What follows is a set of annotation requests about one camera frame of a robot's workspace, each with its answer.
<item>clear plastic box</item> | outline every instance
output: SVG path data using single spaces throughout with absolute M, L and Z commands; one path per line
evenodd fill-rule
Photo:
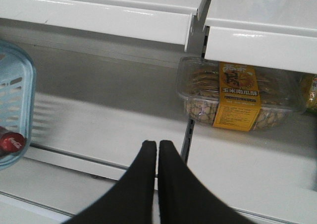
M 252 130 L 281 124 L 292 112 L 303 112 L 298 86 L 287 71 L 256 67 L 262 107 Z M 219 62 L 198 57 L 181 59 L 177 92 L 184 100 L 187 115 L 212 126 L 219 103 Z

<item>snack package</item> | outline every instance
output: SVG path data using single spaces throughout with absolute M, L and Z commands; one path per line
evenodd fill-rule
M 304 74 L 300 87 L 307 111 L 317 114 L 317 74 Z
M 215 126 L 216 115 L 220 110 L 219 91 L 219 66 L 237 65 L 234 63 L 205 60 L 197 57 L 185 57 L 180 61 L 177 75 L 177 91 L 184 100 L 186 114 L 197 123 L 208 126 Z M 281 124 L 286 117 L 293 112 L 302 112 L 303 100 L 297 84 L 285 70 L 253 66 L 256 74 L 256 91 L 250 88 L 222 88 L 222 91 L 229 92 L 225 98 L 233 98 L 230 106 L 223 104 L 222 123 L 228 125 L 228 129 L 244 130 L 241 127 L 252 120 L 252 108 L 242 107 L 243 104 L 251 104 L 252 100 L 260 100 L 260 107 L 254 113 L 255 119 L 249 130 L 272 128 Z

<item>shopping basket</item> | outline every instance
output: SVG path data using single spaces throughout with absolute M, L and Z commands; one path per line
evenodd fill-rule
M 0 170 L 17 162 L 31 142 L 36 73 L 18 46 L 0 40 L 0 126 L 26 138 L 24 148 L 0 157 Z

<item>white metal shelf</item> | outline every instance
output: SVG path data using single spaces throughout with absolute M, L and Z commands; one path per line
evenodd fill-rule
M 249 133 L 196 124 L 188 166 L 235 209 L 281 223 L 315 224 L 316 128 L 316 118 L 305 114 Z
M 0 18 L 159 42 L 188 43 L 207 0 L 0 0 Z
M 317 0 L 211 0 L 206 58 L 316 73 Z
M 37 68 L 26 157 L 118 180 L 144 140 L 180 152 L 187 119 L 175 68 L 20 44 Z

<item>packaged snack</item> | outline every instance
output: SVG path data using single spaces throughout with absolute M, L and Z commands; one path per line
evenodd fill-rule
M 317 75 L 304 74 L 300 87 L 308 112 L 317 114 Z
M 281 124 L 290 113 L 303 111 L 299 90 L 286 71 L 255 66 L 254 70 L 261 109 L 251 130 L 274 127 Z M 177 92 L 184 100 L 185 112 L 191 119 L 214 125 L 219 105 L 219 62 L 195 57 L 182 58 L 178 68 Z

